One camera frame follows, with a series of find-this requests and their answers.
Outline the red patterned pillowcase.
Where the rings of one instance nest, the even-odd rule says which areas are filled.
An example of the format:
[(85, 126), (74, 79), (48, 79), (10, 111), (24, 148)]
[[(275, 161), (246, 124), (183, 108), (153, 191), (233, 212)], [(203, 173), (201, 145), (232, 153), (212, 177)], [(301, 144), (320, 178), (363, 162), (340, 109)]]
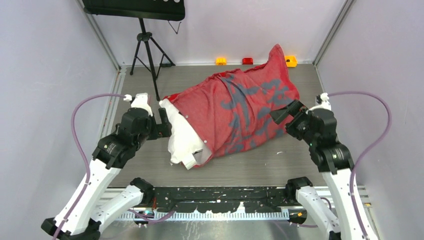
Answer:
[(264, 64), (214, 73), (164, 99), (187, 117), (206, 142), (212, 152), (209, 162), (284, 135), (283, 126), (274, 123), (270, 112), (299, 100), (300, 93), (290, 81), (283, 49), (276, 44)]

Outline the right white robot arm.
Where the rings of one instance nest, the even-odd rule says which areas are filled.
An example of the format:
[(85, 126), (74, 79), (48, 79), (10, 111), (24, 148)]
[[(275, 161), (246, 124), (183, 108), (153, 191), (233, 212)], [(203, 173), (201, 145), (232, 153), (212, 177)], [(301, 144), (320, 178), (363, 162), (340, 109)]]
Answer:
[(329, 101), (307, 108), (294, 100), (271, 111), (270, 116), (278, 125), (293, 117), (284, 128), (290, 136), (308, 145), (310, 158), (327, 184), (336, 213), (325, 205), (306, 177), (288, 180), (287, 202), (301, 204), (326, 240), (376, 240), (378, 236), (367, 218), (356, 180), (351, 177), (355, 166), (351, 153), (338, 140), (337, 120)]

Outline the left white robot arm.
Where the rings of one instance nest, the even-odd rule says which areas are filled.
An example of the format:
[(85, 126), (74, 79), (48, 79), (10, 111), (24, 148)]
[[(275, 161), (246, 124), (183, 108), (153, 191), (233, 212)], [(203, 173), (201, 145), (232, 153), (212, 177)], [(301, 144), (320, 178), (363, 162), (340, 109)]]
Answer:
[(122, 115), (115, 131), (99, 140), (88, 173), (67, 205), (56, 217), (43, 221), (44, 232), (59, 240), (98, 240), (121, 214), (153, 202), (154, 187), (137, 177), (121, 193), (99, 205), (109, 184), (146, 141), (171, 136), (166, 109), (159, 108), (158, 112), (160, 124), (144, 108), (132, 107)]

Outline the white pillow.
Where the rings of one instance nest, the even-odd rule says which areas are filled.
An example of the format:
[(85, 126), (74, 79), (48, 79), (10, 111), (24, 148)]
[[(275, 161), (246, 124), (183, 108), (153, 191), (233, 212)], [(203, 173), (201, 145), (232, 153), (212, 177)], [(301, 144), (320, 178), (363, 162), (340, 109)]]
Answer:
[(212, 152), (189, 124), (188, 117), (183, 116), (168, 99), (161, 100), (159, 105), (166, 110), (171, 124), (171, 136), (167, 147), (170, 162), (183, 164), (187, 170), (205, 164), (212, 156)]

